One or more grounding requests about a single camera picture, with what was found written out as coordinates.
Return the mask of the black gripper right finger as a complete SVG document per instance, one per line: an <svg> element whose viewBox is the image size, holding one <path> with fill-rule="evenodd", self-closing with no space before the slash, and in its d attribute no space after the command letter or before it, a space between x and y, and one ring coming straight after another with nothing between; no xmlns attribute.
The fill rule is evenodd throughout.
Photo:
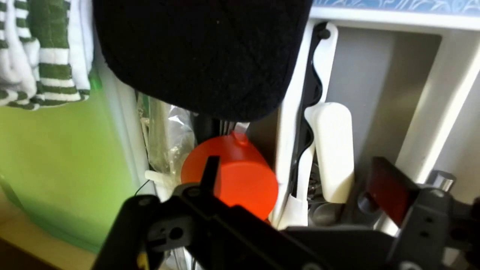
<svg viewBox="0 0 480 270"><path fill-rule="evenodd" d="M441 270L447 248L471 252L469 206L414 183L385 158L372 159L366 194L399 227L388 270Z"/></svg>

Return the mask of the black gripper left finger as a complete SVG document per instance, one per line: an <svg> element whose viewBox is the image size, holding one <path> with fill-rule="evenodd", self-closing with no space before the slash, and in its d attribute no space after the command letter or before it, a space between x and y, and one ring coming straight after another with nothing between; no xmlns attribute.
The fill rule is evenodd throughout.
<svg viewBox="0 0 480 270"><path fill-rule="evenodd" d="M93 270L156 270L178 248L205 270L234 270L240 246L220 225L228 207L213 195L219 164L219 156L210 156L201 182L178 186L165 203L153 195L126 200Z"/></svg>

